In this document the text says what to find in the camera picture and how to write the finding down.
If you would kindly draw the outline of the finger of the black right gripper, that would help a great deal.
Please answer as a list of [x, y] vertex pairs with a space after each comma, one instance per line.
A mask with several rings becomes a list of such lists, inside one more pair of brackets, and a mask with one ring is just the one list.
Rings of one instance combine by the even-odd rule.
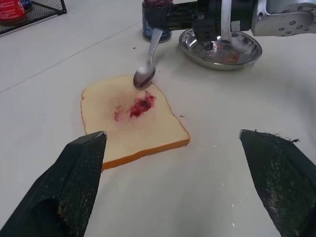
[[168, 30], [167, 14], [169, 13], [171, 4], [165, 5], [147, 5], [147, 22], [152, 28]]

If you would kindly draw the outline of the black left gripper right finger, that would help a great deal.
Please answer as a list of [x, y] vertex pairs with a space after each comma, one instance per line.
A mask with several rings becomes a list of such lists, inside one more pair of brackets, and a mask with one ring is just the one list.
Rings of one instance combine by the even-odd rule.
[[281, 237], [316, 237], [316, 165], [298, 140], [242, 129], [256, 192]]

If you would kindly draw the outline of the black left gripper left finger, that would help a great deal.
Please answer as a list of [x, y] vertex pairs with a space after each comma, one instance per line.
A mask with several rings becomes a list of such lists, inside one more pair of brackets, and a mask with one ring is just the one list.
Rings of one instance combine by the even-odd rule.
[[0, 237], [84, 237], [98, 192], [107, 134], [82, 136], [30, 187]]

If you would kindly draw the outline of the metal spoon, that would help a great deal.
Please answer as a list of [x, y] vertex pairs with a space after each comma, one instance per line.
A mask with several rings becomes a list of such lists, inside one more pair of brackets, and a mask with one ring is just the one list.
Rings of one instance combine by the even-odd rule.
[[142, 88], [147, 86], [153, 79], [156, 68], [153, 64], [153, 57], [158, 46], [160, 37], [162, 35], [163, 30], [154, 28], [152, 33], [152, 38], [150, 41], [149, 50], [146, 57], [146, 62], [143, 66], [141, 66], [134, 74], [133, 83], [136, 88]]

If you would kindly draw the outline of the open blue-label jam jar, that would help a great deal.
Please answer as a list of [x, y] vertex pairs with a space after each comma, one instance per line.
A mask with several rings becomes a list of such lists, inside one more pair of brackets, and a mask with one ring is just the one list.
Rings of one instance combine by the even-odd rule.
[[[143, 38], [147, 41], [151, 41], [153, 28], [149, 25], [146, 20], [145, 13], [148, 7], [163, 7], [168, 4], [173, 3], [173, 0], [143, 0], [142, 2], [142, 34]], [[169, 41], [171, 39], [172, 32], [169, 30], [164, 30], [159, 39], [159, 43]]]

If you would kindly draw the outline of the stained white bread slice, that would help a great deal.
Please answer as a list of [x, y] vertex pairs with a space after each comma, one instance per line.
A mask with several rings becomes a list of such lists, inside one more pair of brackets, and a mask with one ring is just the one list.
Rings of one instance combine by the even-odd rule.
[[86, 134], [107, 133], [102, 170], [184, 147], [190, 134], [155, 85], [137, 89], [132, 76], [98, 81], [81, 94]]

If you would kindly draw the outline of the sealed red-label jam jar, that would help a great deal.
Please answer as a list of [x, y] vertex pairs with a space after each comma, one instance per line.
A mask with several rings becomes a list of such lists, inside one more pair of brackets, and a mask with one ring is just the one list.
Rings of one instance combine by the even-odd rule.
[[25, 19], [26, 12], [20, 0], [0, 0], [0, 24], [17, 24]]

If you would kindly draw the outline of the round metal dish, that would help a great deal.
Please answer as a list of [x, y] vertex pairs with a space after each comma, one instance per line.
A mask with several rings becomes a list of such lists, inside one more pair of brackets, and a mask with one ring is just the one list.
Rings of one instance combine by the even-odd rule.
[[218, 37], [213, 48], [206, 50], [197, 41], [192, 29], [179, 37], [179, 45], [185, 55], [196, 64], [218, 71], [233, 71], [254, 64], [263, 50], [257, 40], [243, 32], [232, 32], [229, 40]]

